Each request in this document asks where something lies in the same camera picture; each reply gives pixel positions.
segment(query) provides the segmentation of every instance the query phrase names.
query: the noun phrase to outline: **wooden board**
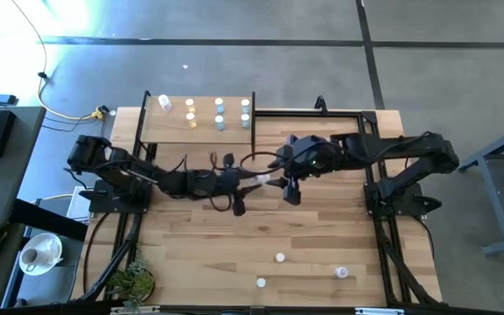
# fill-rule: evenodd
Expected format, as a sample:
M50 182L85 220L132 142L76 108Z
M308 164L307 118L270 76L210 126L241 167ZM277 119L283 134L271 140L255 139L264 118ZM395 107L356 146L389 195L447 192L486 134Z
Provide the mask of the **wooden board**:
M111 137L115 146L131 150L138 115L138 108L118 109ZM397 111L377 111L377 117L382 137L403 133ZM290 133L327 137L355 131L356 121L348 118L258 117L257 150L274 151ZM208 168L210 151L220 158L231 151L238 161L249 150L244 144L161 143L155 163L173 167L188 153L188 167ZM270 161L259 156L245 166L263 170ZM388 173L400 172L403 162L387 161ZM281 190L266 186L245 199L247 213L242 217L219 213L208 200L174 200L155 190L140 233L143 254L157 279L146 304L384 306L375 231L362 198L364 180L364 171L341 171L301 182L300 206L285 203ZM223 199L215 202L226 205ZM116 225L117 215L111 214L96 234L89 284L109 261ZM425 230L411 218L399 217L398 227L405 262L440 300ZM283 263L275 261L279 252L287 256ZM338 266L348 267L350 277L336 279ZM391 271L399 296L397 275ZM266 279L264 288L256 287L258 277ZM81 294L81 269L77 279L73 297Z
M172 104L170 112L164 111L158 104L158 96L147 100L147 113L141 134L145 143L175 143L175 144L250 144L252 133L250 128L242 127L241 101L249 97L221 97L224 101L225 129L218 131L215 123L217 107L216 97L193 97L196 108L198 126L191 128L186 120L188 97L169 96Z

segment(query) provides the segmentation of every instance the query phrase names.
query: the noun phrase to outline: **potted plant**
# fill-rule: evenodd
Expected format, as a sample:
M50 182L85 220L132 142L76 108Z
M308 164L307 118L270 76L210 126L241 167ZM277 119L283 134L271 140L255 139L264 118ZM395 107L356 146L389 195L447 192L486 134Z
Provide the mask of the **potted plant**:
M127 269L118 269L108 281L114 289L111 294L117 294L125 299L123 306L129 312L139 312L139 306L151 296L155 290L155 277L147 270L147 261L141 249L137 246L136 259Z

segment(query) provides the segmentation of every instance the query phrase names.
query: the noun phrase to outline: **white cup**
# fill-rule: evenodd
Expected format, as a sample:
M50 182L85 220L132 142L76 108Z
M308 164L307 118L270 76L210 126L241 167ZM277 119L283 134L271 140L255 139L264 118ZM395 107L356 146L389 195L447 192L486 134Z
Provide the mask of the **white cup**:
M28 248L21 253L21 262L26 265L26 271L33 271L36 267L46 265L48 263L47 253L35 249Z

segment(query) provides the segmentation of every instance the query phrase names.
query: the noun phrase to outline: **metal stand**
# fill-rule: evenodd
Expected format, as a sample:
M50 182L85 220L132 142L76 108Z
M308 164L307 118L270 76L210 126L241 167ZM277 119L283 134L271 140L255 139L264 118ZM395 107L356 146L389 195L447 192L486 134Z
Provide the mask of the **metal stand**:
M504 209L499 198L498 189L495 187L495 183L488 167L489 160L504 158L504 155L501 154L502 152L504 152L504 136L493 141L487 147L469 157L466 161L460 164L458 170L460 172L465 172L472 166L479 166L481 175L484 179L484 184L486 185L487 195L493 204L493 210L495 211L495 216L497 217L497 221L499 222L500 230L503 233L504 238ZM504 252L504 241L485 246L482 248L482 251L486 255L502 253Z

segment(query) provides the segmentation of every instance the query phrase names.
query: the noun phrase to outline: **gray floor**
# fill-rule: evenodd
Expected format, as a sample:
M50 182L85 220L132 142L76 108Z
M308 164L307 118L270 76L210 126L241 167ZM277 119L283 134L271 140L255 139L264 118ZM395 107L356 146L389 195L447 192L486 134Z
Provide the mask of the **gray floor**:
M18 2L45 35L361 39L353 0ZM365 6L373 40L504 41L504 0L365 0ZM0 43L0 93L36 105L41 48L28 44L32 30L12 3L0 6L0 18L6 21L0 33L21 43ZM168 95L255 90L263 107L306 108L323 95L331 108L375 108L362 48L49 45L48 54L52 84L44 99L69 115L102 104L139 106L145 89ZM384 104L401 111L408 134L442 133L464 158L504 133L504 50L379 48L374 54ZM61 170L67 154L76 135L96 135L100 127L43 129L20 197L70 193L75 183ZM444 301L504 311L504 255L486 258L480 251L501 240L480 174L437 175L423 188L444 202L429 218Z

